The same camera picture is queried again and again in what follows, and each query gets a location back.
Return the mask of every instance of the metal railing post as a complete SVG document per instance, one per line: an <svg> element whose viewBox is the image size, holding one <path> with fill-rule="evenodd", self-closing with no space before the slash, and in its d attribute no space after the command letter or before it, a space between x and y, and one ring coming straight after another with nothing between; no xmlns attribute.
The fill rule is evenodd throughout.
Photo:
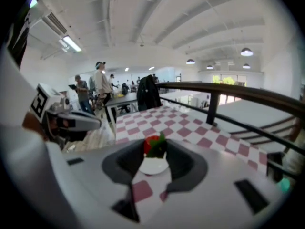
<svg viewBox="0 0 305 229"><path fill-rule="evenodd" d="M218 103L219 103L219 94L211 94L208 116L206 118L206 122L210 125L213 125L214 123Z"/></svg>

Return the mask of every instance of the white plate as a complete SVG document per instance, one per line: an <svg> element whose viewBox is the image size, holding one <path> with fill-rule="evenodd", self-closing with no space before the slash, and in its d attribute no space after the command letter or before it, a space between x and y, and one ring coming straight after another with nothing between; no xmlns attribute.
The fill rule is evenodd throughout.
<svg viewBox="0 0 305 229"><path fill-rule="evenodd" d="M166 153L163 158L144 158L139 170L147 175L156 175L165 171L168 167Z"/></svg>

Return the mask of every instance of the window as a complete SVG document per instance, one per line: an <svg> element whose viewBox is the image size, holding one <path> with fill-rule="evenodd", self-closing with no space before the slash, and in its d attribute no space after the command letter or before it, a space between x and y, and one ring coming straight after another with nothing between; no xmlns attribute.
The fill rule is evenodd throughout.
<svg viewBox="0 0 305 229"><path fill-rule="evenodd" d="M247 77L245 75L226 75L226 74L214 74L213 83L247 86ZM241 100L238 97L220 95L219 105L233 103Z"/></svg>

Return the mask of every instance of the black slot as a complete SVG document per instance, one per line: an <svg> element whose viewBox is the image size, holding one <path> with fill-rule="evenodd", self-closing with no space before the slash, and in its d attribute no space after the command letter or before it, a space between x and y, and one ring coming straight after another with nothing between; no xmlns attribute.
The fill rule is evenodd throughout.
<svg viewBox="0 0 305 229"><path fill-rule="evenodd" d="M67 160L67 163L70 166L76 165L81 162L84 162L84 160L82 158L74 158L74 159Z"/></svg>
<svg viewBox="0 0 305 229"><path fill-rule="evenodd" d="M254 214L268 206L269 202L248 180L237 181L234 184L241 192Z"/></svg>

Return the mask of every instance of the checkered tablecloth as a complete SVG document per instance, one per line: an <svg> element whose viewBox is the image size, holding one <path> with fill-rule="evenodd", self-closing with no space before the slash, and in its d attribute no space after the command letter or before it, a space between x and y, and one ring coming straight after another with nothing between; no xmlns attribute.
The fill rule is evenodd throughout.
<svg viewBox="0 0 305 229"><path fill-rule="evenodd" d="M162 131L168 139L228 152L266 175L267 153L265 151L204 121L167 106L128 114L117 118L116 142L144 139L151 135L159 135ZM133 193L141 222L145 222L165 200L164 191L168 183L165 181L168 179L168 174L170 175L169 168L155 176L146 176L138 172L134 177Z"/></svg>

